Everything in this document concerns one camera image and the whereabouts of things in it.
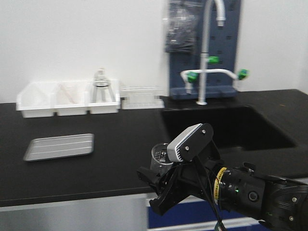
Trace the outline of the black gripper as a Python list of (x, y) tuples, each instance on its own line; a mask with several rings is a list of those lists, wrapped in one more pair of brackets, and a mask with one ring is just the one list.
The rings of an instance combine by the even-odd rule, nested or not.
[(156, 192), (157, 198), (149, 203), (152, 210), (162, 216), (190, 195), (214, 207), (214, 183), (222, 164), (217, 146), (211, 141), (192, 161), (173, 164), (165, 174), (140, 167), (137, 175)]

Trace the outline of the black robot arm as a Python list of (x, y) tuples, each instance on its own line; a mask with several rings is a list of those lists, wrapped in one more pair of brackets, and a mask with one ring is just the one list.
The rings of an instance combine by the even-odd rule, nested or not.
[(256, 173), (248, 163), (224, 167), (213, 141), (187, 147), (193, 159), (174, 163), (165, 174), (140, 167), (137, 174), (157, 194), (153, 211), (165, 214), (188, 196), (207, 201), (215, 215), (235, 211), (273, 231), (308, 228), (308, 186), (305, 183)]

